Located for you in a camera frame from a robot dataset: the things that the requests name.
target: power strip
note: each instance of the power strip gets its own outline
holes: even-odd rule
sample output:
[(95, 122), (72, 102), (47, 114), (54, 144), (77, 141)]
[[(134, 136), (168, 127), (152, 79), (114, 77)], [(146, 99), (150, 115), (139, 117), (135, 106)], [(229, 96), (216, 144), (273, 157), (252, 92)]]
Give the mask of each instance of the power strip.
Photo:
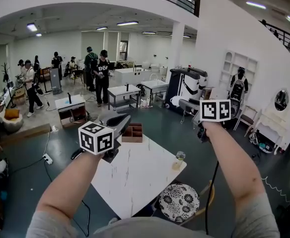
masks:
[(44, 154), (43, 158), (49, 165), (53, 163), (53, 160), (50, 158), (48, 154)]

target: round stool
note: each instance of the round stool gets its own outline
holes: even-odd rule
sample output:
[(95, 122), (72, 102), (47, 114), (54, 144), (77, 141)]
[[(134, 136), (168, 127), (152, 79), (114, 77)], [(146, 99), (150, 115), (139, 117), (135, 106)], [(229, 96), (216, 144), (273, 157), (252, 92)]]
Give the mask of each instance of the round stool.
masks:
[(25, 88), (17, 89), (13, 99), (14, 99), (14, 103), (16, 103), (17, 105), (24, 104), (26, 102), (26, 91), (25, 91)]
[(186, 184), (171, 184), (159, 197), (162, 213), (172, 221), (184, 222), (199, 209), (199, 195)]

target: dark gray floor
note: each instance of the dark gray floor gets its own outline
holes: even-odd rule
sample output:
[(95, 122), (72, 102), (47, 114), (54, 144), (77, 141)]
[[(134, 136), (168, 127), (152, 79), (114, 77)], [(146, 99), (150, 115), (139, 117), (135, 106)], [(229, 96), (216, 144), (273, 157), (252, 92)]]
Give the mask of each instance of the dark gray floor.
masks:
[[(144, 134), (149, 138), (173, 154), (180, 150), (186, 153), (187, 167), (177, 180), (192, 186), (199, 192), (212, 178), (217, 159), (210, 143), (200, 144), (196, 139), (191, 118), (186, 118), (182, 125), (180, 120), (180, 115), (159, 107), (137, 110), (132, 113), (132, 121), (142, 122)], [(257, 150), (247, 138), (243, 137), (245, 131), (246, 128), (241, 125), (237, 131), (232, 132), (232, 136), (252, 156), (257, 153)], [(41, 135), (23, 141), (22, 144), (5, 148), (4, 153), (9, 159), (10, 169), (16, 170), (39, 160), (43, 155), (47, 136), (47, 134)], [(54, 160), (54, 163), (48, 166), (52, 178), (55, 178), (69, 164), (70, 156), (77, 148), (77, 128), (51, 133), (47, 153)], [(263, 178), (268, 176), (268, 182), (282, 189), (290, 199), (290, 154), (262, 155), (259, 170)], [(25, 236), (36, 204), (49, 183), (43, 162), (17, 172), (10, 178), (8, 199), (5, 203), (4, 228), (0, 232), (1, 238)], [(221, 169), (218, 170), (215, 187), (215, 200), (209, 209), (210, 235), (216, 238), (229, 237), (234, 227), (235, 212), (233, 198)], [(285, 204), (284, 197), (281, 197), (277, 191), (270, 189), (267, 185), (265, 187), (273, 211), (279, 204)], [(108, 221), (115, 216), (92, 186), (84, 201), (91, 208), (90, 233), (107, 225)], [(205, 204), (206, 198), (202, 198), (201, 207)], [(85, 230), (87, 209), (83, 205), (80, 206), (75, 219)], [(188, 223), (186, 227), (192, 230), (204, 230), (204, 221), (204, 216), (201, 215)]]

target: white box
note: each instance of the white box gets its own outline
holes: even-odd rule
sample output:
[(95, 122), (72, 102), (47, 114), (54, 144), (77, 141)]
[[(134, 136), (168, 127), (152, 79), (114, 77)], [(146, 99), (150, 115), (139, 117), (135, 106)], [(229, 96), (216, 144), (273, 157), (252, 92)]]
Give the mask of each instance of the white box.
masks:
[(113, 129), (89, 121), (78, 130), (82, 149), (98, 155), (114, 148)]

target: black cap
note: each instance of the black cap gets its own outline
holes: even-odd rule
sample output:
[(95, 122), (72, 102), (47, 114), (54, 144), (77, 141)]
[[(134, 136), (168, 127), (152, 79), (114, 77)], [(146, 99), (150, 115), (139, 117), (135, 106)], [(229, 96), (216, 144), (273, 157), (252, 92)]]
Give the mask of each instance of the black cap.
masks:
[(103, 56), (104, 58), (106, 58), (107, 57), (107, 51), (106, 50), (102, 50), (100, 55)]

